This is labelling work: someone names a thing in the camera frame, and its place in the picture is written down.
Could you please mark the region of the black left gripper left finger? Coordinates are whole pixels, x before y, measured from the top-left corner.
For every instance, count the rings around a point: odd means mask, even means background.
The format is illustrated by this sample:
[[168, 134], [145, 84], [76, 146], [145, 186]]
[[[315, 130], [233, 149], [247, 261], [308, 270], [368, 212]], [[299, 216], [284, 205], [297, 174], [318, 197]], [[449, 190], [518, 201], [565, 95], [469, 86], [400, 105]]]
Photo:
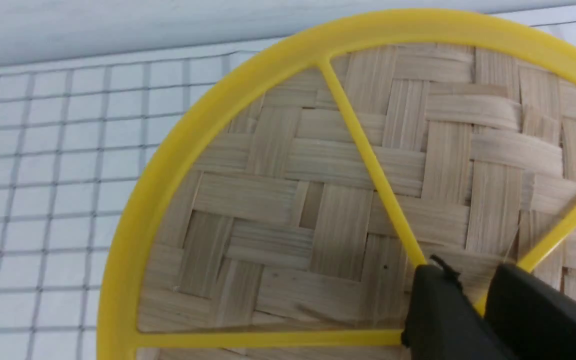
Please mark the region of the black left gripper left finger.
[[450, 268], [414, 271], [402, 344], [412, 360], [516, 360], [475, 311]]

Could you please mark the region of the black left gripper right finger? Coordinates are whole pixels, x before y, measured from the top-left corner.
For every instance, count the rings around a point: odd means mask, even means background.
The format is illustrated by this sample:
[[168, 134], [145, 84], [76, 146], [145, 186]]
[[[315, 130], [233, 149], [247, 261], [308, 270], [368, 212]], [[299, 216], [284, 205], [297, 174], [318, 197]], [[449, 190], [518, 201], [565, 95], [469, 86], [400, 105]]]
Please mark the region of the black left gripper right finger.
[[576, 360], [576, 301], [514, 264], [496, 268], [484, 319], [521, 360]]

